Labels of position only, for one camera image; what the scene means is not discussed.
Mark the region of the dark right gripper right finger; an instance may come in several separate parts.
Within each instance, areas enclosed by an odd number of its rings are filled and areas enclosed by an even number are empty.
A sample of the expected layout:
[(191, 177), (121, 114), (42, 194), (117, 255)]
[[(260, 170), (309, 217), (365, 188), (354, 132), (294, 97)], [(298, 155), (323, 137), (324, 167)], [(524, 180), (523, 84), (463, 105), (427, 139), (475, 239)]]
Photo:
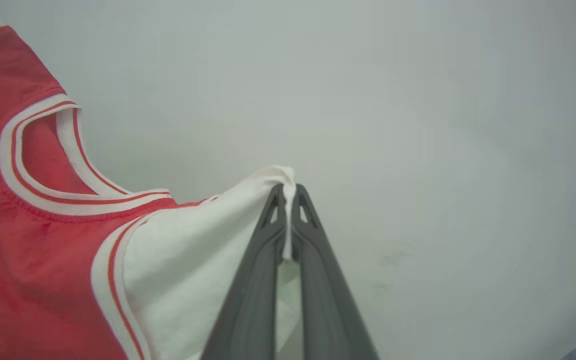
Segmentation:
[(301, 267), (303, 360), (380, 360), (306, 187), (291, 209)]

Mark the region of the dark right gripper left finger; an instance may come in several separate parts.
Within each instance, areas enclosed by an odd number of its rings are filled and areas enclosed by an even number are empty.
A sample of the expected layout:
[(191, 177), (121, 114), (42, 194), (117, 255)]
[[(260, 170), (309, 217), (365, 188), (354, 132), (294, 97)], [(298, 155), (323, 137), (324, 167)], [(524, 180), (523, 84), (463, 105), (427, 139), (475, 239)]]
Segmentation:
[(200, 360), (275, 360), (278, 268), (288, 224), (283, 188), (269, 192)]

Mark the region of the red white basketball jersey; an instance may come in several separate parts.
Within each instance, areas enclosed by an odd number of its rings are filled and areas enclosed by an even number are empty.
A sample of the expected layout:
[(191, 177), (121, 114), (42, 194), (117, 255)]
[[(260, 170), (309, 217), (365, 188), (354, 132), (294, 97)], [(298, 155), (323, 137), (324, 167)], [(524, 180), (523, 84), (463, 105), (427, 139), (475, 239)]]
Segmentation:
[(0, 20), (0, 360), (199, 360), (272, 187), (272, 165), (176, 203), (92, 164), (82, 109)]

